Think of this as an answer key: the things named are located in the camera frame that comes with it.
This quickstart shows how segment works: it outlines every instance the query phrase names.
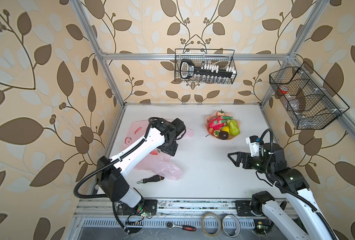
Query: black wire basket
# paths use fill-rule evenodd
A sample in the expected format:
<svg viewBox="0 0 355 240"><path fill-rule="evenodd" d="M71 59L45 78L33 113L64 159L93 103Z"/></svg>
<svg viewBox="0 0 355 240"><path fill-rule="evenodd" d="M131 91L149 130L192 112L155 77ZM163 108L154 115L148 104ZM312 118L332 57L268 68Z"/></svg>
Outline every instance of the black wire basket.
<svg viewBox="0 0 355 240"><path fill-rule="evenodd" d="M323 86L314 82L312 73L322 80ZM349 109L339 94L306 62L300 67L286 67L271 73L270 85L296 129L324 129Z"/></svg>
<svg viewBox="0 0 355 240"><path fill-rule="evenodd" d="M234 50L175 49L175 81L233 84Z"/></svg>

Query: black tool handle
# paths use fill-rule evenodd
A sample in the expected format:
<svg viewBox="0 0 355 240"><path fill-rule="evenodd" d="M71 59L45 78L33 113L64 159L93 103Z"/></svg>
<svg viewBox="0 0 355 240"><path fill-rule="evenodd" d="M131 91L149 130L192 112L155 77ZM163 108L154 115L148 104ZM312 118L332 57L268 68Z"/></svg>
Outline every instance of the black tool handle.
<svg viewBox="0 0 355 240"><path fill-rule="evenodd" d="M186 230L186 231L190 231L190 232L195 232L196 231L195 227L192 227L192 226L189 226L189 225L183 225L182 229Z"/></svg>
<svg viewBox="0 0 355 240"><path fill-rule="evenodd" d="M152 176L150 178L145 178L143 179L143 183L147 183L147 182L158 182L158 181L161 181L163 180L164 177L160 176L160 175L155 175L155 176Z"/></svg>

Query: white table surface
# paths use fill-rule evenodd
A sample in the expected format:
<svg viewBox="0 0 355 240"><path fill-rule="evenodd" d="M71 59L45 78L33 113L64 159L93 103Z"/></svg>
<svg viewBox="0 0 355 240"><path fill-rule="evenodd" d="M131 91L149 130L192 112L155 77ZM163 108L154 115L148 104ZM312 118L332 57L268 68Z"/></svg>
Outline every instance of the white table surface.
<svg viewBox="0 0 355 240"><path fill-rule="evenodd" d="M204 129L206 115L222 109L241 122L240 134L232 140L219 140ZM252 194L267 190L275 198L285 198L279 189L258 180L255 170L236 167L228 153L250 152L246 137L260 136L268 128L258 105L128 105L111 156L123 149L123 142L132 122L150 117L179 118L194 131L192 138L178 140L178 148L172 162L181 170L179 180L164 179L160 182L136 184L154 175L151 171L132 170L126 180L144 197L148 198L251 198ZM269 134L264 137L269 142Z"/></svg>

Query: roll of tape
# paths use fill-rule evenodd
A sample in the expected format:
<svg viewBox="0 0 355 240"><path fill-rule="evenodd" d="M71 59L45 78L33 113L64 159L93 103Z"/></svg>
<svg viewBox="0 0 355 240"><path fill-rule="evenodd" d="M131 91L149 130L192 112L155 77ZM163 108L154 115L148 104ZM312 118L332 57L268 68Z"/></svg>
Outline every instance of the roll of tape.
<svg viewBox="0 0 355 240"><path fill-rule="evenodd" d="M230 217L232 218L233 221L235 221L235 224L236 224L236 230L235 230L235 234L233 234L232 236L229 235L225 230L224 230L224 219L227 218L227 217ZM223 227L223 230L224 230L224 233L228 236L228 237L237 237L240 233L240 222L239 222L239 219L237 219L235 216L233 215L227 215L223 218L223 221L222 221L222 227Z"/></svg>
<svg viewBox="0 0 355 240"><path fill-rule="evenodd" d="M207 231L204 229L204 218L207 217L207 216L213 216L213 217L215 217L215 219L217 221L218 228L217 228L216 233L214 233L214 234L207 233ZM208 213L206 213L204 215L204 217L202 218L201 226L202 226L203 233L206 234L209 237L216 237L222 231L222 222L221 222L219 216L214 214L214 213L212 213L212 212L208 212Z"/></svg>

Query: pink plastic bag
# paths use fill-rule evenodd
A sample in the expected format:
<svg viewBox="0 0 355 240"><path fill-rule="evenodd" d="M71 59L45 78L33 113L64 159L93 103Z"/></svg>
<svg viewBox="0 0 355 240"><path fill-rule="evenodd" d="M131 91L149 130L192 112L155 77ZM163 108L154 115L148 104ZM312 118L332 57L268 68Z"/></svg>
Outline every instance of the pink plastic bag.
<svg viewBox="0 0 355 240"><path fill-rule="evenodd" d="M146 133L148 121L133 122L124 141L123 150ZM194 132L187 129L184 137L192 137ZM178 180L182 174L180 168L171 162L171 156L158 149L151 151L135 167L136 170L150 170L171 180Z"/></svg>

